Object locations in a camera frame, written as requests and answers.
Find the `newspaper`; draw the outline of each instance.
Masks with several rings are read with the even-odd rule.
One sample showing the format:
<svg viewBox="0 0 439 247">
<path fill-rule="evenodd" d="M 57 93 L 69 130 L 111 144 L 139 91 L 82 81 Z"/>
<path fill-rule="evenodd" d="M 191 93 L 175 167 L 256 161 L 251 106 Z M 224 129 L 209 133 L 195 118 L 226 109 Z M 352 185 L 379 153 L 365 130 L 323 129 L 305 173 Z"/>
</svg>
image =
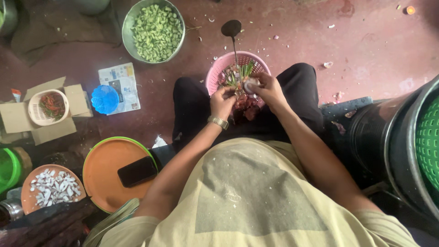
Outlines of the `newspaper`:
<svg viewBox="0 0 439 247">
<path fill-rule="evenodd" d="M 111 86 L 119 94 L 119 105 L 107 116 L 140 109 L 133 63 L 100 69 L 98 73 L 101 85 Z"/>
</svg>

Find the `hand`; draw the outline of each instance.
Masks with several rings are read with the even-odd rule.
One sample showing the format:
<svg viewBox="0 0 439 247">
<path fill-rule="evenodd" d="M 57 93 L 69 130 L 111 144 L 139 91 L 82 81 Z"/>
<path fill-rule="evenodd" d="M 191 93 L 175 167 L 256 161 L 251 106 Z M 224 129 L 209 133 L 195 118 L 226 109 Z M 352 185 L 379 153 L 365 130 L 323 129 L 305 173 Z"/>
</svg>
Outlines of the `hand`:
<svg viewBox="0 0 439 247">
<path fill-rule="evenodd" d="M 259 95 L 272 111 L 282 106 L 289 107 L 281 85 L 275 77 L 265 72 L 255 73 L 250 77 L 258 79 L 261 83 L 259 86 L 250 84 L 250 89 Z"/>
<path fill-rule="evenodd" d="M 210 97 L 210 112 L 212 116 L 227 121 L 237 98 L 235 94 L 229 96 L 234 92 L 235 87 L 222 87 L 212 94 Z"/>
</svg>

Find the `black pants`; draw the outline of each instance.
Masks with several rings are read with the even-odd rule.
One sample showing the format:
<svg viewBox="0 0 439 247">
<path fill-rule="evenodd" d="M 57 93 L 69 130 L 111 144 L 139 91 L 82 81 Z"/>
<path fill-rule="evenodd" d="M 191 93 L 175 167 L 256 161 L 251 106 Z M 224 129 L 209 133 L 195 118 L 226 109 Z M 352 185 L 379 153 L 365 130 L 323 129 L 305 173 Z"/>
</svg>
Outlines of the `black pants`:
<svg viewBox="0 0 439 247">
<path fill-rule="evenodd" d="M 316 71 L 306 63 L 294 64 L 277 80 L 288 104 L 300 119 L 316 134 L 323 132 L 323 115 L 317 107 L 319 96 Z M 181 77 L 174 86 L 175 124 L 172 134 L 176 152 L 188 144 L 206 125 L 210 116 L 210 97 L 204 84 L 189 77 Z M 214 145 L 238 137 L 255 138 L 262 141 L 290 142 L 277 117 L 265 105 L 257 117 L 239 125 L 230 123 L 215 140 Z"/>
</svg>

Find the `metal bowl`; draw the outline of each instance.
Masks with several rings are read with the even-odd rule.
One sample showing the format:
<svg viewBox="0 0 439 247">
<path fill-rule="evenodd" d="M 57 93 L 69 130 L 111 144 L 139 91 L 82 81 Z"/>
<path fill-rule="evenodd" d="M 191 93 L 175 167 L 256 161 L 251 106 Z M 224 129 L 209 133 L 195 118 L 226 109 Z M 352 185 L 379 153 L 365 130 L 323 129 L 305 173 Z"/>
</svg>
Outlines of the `metal bowl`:
<svg viewBox="0 0 439 247">
<path fill-rule="evenodd" d="M 3 24 L 0 25 L 0 36 L 7 36 L 17 27 L 18 17 L 14 0 L 2 0 Z"/>
<path fill-rule="evenodd" d="M 171 8 L 173 13 L 177 14 L 177 18 L 180 20 L 180 24 L 182 25 L 181 27 L 183 29 L 183 34 L 181 35 L 181 40 L 177 46 L 177 49 L 174 51 L 174 53 L 167 60 L 164 60 L 162 62 L 148 62 L 137 53 L 136 44 L 135 44 L 134 39 L 133 39 L 133 31 L 131 30 L 131 28 L 134 25 L 134 19 L 140 14 L 141 9 L 149 7 L 150 5 L 153 5 L 153 4 L 157 4 L 160 8 L 163 8 L 165 6 L 168 6 L 169 8 Z M 123 44 L 125 45 L 126 50 L 130 53 L 130 55 L 133 58 L 135 58 L 141 62 L 148 63 L 148 64 L 158 64 L 158 63 L 167 62 L 167 61 L 171 60 L 173 57 L 175 57 L 175 55 L 177 55 L 178 51 L 181 48 L 181 45 L 183 44 L 185 32 L 186 32 L 186 28 L 185 28 L 183 17 L 181 16 L 181 14 L 177 10 L 177 8 L 174 6 L 174 4 L 170 3 L 167 0 L 142 0 L 142 1 L 138 2 L 137 4 L 135 4 L 129 10 L 128 14 L 126 14 L 125 20 L 123 21 L 123 27 L 122 27 L 122 40 L 123 40 Z"/>
</svg>

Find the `metal ladle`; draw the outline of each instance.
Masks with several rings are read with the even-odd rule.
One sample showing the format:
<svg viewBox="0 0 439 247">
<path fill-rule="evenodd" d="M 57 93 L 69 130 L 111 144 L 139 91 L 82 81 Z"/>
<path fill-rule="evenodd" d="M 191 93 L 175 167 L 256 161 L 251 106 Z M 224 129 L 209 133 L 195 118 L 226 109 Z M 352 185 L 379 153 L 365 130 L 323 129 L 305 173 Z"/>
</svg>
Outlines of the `metal ladle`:
<svg viewBox="0 0 439 247">
<path fill-rule="evenodd" d="M 221 27 L 221 33 L 224 36 L 232 37 L 233 50 L 235 51 L 236 67 L 238 68 L 238 71 L 240 70 L 238 64 L 238 56 L 236 55 L 235 36 L 237 36 L 240 32 L 241 32 L 241 22 L 238 20 L 230 20 Z"/>
</svg>

